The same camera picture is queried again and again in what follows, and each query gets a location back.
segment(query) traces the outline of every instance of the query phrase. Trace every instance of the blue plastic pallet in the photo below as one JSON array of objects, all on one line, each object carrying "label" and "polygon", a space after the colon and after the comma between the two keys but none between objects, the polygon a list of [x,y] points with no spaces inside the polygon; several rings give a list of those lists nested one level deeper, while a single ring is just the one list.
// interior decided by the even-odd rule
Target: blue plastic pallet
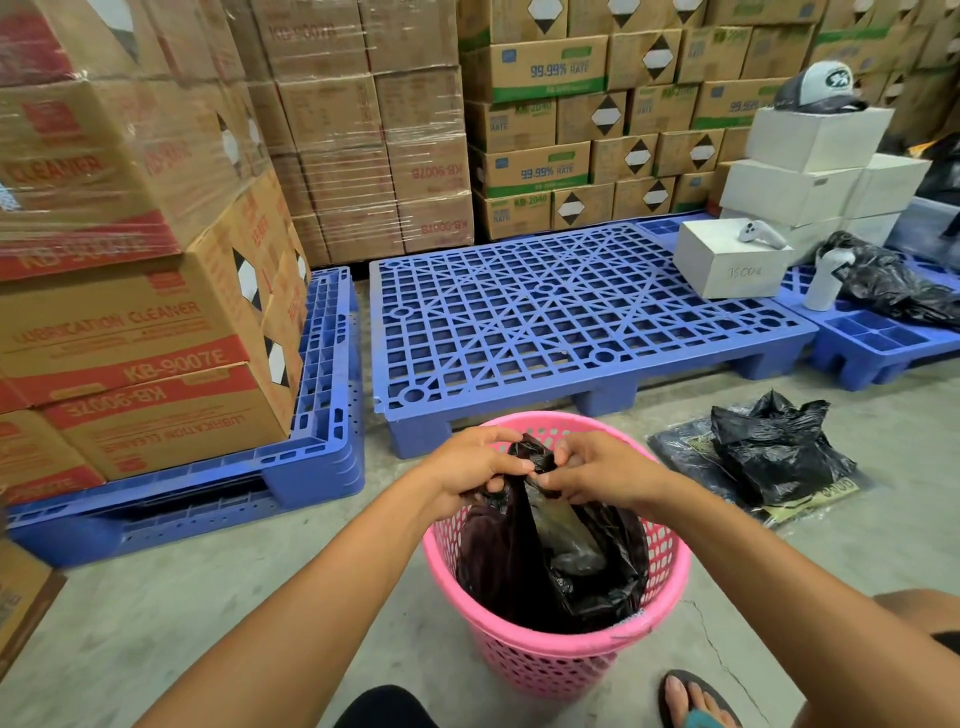
[{"label": "blue plastic pallet", "polygon": [[373,405],[396,453],[556,397],[628,409],[643,379],[720,362],[780,375],[813,339],[772,301],[704,301],[670,258],[621,222],[371,264]]},{"label": "blue plastic pallet", "polygon": [[[960,275],[937,263],[897,251],[906,264],[933,282],[960,291]],[[787,271],[777,301],[820,327],[810,363],[828,374],[839,370],[840,385],[851,392],[887,384],[919,359],[960,351],[960,333],[903,324],[848,301],[830,311],[811,311],[803,300],[815,269]]]},{"label": "blue plastic pallet", "polygon": [[360,322],[348,268],[314,273],[307,311],[288,440],[14,506],[13,540],[75,567],[360,491]]}]

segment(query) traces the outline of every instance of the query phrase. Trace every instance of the baseball cap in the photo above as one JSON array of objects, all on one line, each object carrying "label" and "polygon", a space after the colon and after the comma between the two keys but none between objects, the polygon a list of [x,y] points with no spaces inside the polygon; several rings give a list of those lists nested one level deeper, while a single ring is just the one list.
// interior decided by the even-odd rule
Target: baseball cap
[{"label": "baseball cap", "polygon": [[799,113],[850,113],[869,104],[853,93],[853,73],[840,61],[817,61],[787,81],[774,99],[774,109]]}]

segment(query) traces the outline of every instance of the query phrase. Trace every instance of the pink plastic basket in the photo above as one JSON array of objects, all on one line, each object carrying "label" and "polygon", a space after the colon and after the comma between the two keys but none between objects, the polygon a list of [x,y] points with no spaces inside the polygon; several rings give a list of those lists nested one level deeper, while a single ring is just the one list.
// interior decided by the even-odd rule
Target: pink plastic basket
[{"label": "pink plastic basket", "polygon": [[[529,432],[549,448],[570,432],[601,430],[654,459],[622,432],[580,415],[520,412],[491,420],[487,425]],[[423,551],[441,590],[469,622],[484,659],[520,691],[562,700],[579,697],[600,681],[621,649],[649,635],[684,593],[690,572],[689,548],[670,529],[644,521],[650,580],[639,613],[609,629],[586,635],[551,635],[510,624],[481,607],[457,583],[460,532],[468,510],[464,508],[452,519],[431,526],[423,537]]]}]

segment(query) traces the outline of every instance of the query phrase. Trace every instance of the left hand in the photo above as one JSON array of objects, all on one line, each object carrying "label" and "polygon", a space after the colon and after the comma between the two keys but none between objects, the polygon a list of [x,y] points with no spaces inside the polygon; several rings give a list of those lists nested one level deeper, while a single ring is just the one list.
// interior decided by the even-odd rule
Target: left hand
[{"label": "left hand", "polygon": [[507,427],[471,427],[458,432],[408,473],[434,494],[430,517],[442,521],[456,515],[470,501],[462,494],[485,486],[491,493],[503,490],[503,475],[527,475],[529,460],[500,452],[494,443],[518,443],[523,435]]}]

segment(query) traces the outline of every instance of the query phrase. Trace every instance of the basket rim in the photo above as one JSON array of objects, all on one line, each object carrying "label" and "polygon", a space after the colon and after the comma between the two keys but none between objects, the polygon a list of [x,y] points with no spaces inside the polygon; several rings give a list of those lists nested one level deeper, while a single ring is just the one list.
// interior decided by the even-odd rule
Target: basket rim
[{"label": "basket rim", "polygon": [[[656,458],[633,438],[625,435],[614,427],[604,425],[590,417],[575,415],[569,412],[531,410],[516,412],[511,415],[498,417],[484,423],[487,425],[509,426],[520,417],[544,415],[550,417],[561,416],[578,425],[587,425],[590,429],[601,430],[617,437],[633,449],[642,453],[651,460]],[[576,659],[597,657],[611,652],[617,652],[650,634],[673,611],[684,594],[684,588],[690,573],[691,552],[689,546],[670,530],[675,539],[675,554],[670,564],[670,575],[660,586],[660,593],[636,615],[615,624],[613,627],[598,632],[588,632],[583,635],[554,635],[547,632],[537,632],[526,627],[517,626],[484,609],[479,602],[464,591],[457,579],[451,574],[444,563],[444,558],[437,543],[436,524],[432,524],[423,535],[423,552],[427,566],[433,574],[437,585],[444,596],[453,605],[453,608],[466,619],[472,627],[521,652],[538,657],[554,659]]]}]

